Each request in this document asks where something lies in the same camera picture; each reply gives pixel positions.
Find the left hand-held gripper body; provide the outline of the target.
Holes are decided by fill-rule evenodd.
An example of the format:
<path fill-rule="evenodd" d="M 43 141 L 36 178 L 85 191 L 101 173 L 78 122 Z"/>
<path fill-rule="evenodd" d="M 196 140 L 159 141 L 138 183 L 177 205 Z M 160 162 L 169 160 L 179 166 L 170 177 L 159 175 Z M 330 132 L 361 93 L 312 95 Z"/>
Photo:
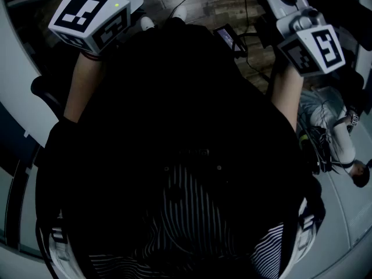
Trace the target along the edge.
<path fill-rule="evenodd" d="M 62 0 L 48 28 L 63 42 L 99 54 L 131 26 L 144 0 Z"/>

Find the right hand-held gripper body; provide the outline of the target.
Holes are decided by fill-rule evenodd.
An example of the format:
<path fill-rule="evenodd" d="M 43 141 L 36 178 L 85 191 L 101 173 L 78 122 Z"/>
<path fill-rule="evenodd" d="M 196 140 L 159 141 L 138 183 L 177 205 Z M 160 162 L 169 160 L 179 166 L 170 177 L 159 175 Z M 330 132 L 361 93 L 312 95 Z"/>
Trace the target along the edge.
<path fill-rule="evenodd" d="M 331 73 L 345 65 L 332 25 L 314 8 L 298 10 L 276 22 L 284 40 L 277 48 L 302 77 Z"/>

